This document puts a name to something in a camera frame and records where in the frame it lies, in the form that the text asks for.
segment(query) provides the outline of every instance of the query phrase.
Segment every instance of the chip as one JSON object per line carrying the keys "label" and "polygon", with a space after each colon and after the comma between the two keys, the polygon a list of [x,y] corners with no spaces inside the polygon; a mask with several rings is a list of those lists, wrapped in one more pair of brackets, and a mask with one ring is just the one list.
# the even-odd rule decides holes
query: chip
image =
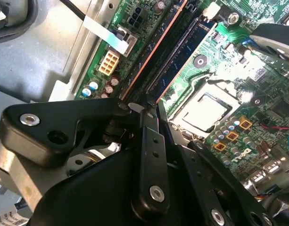
{"label": "chip", "polygon": [[289,103],[282,100],[272,108],[272,111],[280,117],[286,118],[289,116]]}

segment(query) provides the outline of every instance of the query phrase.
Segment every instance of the metal hole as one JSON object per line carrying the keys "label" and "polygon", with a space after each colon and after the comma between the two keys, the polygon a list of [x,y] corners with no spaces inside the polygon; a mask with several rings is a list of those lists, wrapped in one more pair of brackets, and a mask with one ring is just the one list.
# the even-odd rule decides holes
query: metal hole
{"label": "metal hole", "polygon": [[153,156],[155,156],[156,158],[159,158],[159,154],[157,152],[153,152]]}
{"label": "metal hole", "polygon": [[83,164],[83,162],[82,162],[81,160],[79,160],[79,159],[75,160],[75,163],[76,163],[77,165],[82,165],[82,164]]}
{"label": "metal hole", "polygon": [[68,136],[62,131],[53,130],[48,133],[48,139],[54,144],[64,145],[68,141]]}

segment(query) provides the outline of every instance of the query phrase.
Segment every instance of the capacitor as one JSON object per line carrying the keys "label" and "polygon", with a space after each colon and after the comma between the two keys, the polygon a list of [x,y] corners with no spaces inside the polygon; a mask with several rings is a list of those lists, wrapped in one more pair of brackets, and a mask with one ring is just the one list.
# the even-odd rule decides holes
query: capacitor
{"label": "capacitor", "polygon": [[101,97],[101,98],[108,98],[109,95],[108,95],[107,93],[102,93],[102,94],[100,95],[100,97]]}
{"label": "capacitor", "polygon": [[106,90],[106,93],[110,94],[110,93],[113,93],[114,88],[111,85],[106,85],[105,90]]}
{"label": "capacitor", "polygon": [[97,90],[98,89],[98,86],[99,86],[99,80],[98,79],[93,79],[93,81],[91,81],[89,83],[89,87],[90,89],[92,90]]}
{"label": "capacitor", "polygon": [[228,134],[229,134],[229,130],[227,129],[226,126],[222,126],[222,127],[221,127],[221,131],[222,131],[222,133],[223,133],[224,135],[228,135]]}
{"label": "capacitor", "polygon": [[155,14],[159,15],[161,14],[164,9],[165,9],[166,5],[163,1],[159,1],[154,5],[154,12]]}
{"label": "capacitor", "polygon": [[243,142],[248,145],[249,147],[252,147],[252,148],[255,148],[256,147],[256,144],[254,143],[254,141],[252,140],[252,138],[250,137],[245,137],[243,139]]}
{"label": "capacitor", "polygon": [[119,78],[116,75],[113,75],[111,80],[110,80],[110,83],[112,86],[118,85],[119,84]]}
{"label": "capacitor", "polygon": [[238,147],[233,147],[231,149],[231,152],[234,154],[235,157],[239,157],[240,156],[240,151]]}
{"label": "capacitor", "polygon": [[238,126],[238,125],[240,124],[239,119],[238,119],[237,117],[235,117],[235,116],[232,116],[232,117],[230,118],[230,121],[231,121],[235,126]]}
{"label": "capacitor", "polygon": [[261,145],[257,145],[256,146],[256,150],[258,151],[258,153],[261,155],[261,157],[263,157],[264,159],[267,159],[269,156],[268,156],[268,153],[265,152],[262,148]]}
{"label": "capacitor", "polygon": [[220,142],[219,138],[216,136],[216,135],[212,135],[210,137],[212,139],[212,141],[215,143],[215,144],[218,144]]}
{"label": "capacitor", "polygon": [[261,142],[261,146],[262,146],[262,148],[263,148],[263,150],[266,152],[266,153],[268,153],[269,151],[271,151],[271,148],[270,148],[270,146],[269,146],[269,144],[267,143],[267,141],[262,141]]}
{"label": "capacitor", "polygon": [[233,125],[233,123],[231,122],[231,121],[227,121],[226,123],[225,123],[225,126],[229,129],[229,130],[234,130],[234,125]]}
{"label": "capacitor", "polygon": [[82,94],[83,94],[84,97],[89,97],[89,96],[92,95],[92,92],[91,92],[91,90],[88,87],[86,87],[86,88],[84,88],[82,90]]}
{"label": "capacitor", "polygon": [[229,158],[228,158],[227,155],[223,155],[223,156],[221,157],[221,160],[222,160],[222,162],[224,163],[224,165],[226,165],[226,166],[230,165],[230,160],[229,160]]}
{"label": "capacitor", "polygon": [[219,130],[216,131],[215,134],[216,134],[216,136],[217,136],[220,140],[223,140],[224,137],[225,137],[225,136],[223,135],[223,133],[222,133],[221,131],[219,131]]}

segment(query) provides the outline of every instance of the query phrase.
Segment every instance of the screw hole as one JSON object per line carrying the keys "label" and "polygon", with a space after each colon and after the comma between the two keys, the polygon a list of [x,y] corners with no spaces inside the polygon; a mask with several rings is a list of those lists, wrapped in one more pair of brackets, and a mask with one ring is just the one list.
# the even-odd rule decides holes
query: screw hole
{"label": "screw hole", "polygon": [[197,172],[197,175],[198,175],[199,178],[202,178],[201,172],[198,171],[198,172]]}
{"label": "screw hole", "polygon": [[77,164],[77,165],[82,165],[83,164],[83,162],[81,161],[81,160],[75,160],[75,163]]}
{"label": "screw hole", "polygon": [[28,121],[28,122],[34,122],[34,121],[35,121],[35,118],[32,117],[32,116],[27,116],[27,117],[26,117],[26,121]]}
{"label": "screw hole", "polygon": [[64,145],[68,141],[68,136],[62,131],[50,131],[48,133],[48,139],[54,144]]}
{"label": "screw hole", "polygon": [[156,158],[159,158],[159,154],[157,152],[153,152],[153,156],[155,156]]}

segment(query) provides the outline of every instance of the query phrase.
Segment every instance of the black cable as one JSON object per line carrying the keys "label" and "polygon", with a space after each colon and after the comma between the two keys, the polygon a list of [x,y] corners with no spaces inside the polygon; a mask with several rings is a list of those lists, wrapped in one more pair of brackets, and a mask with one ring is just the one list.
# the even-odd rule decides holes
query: black cable
{"label": "black cable", "polygon": [[82,21],[84,21],[86,15],[78,8],[76,5],[74,5],[70,0],[60,0],[62,3],[64,3],[72,12],[75,13]]}
{"label": "black cable", "polygon": [[0,43],[12,40],[25,33],[35,22],[39,11],[38,0],[28,0],[28,11],[26,19],[20,24],[0,29]]}

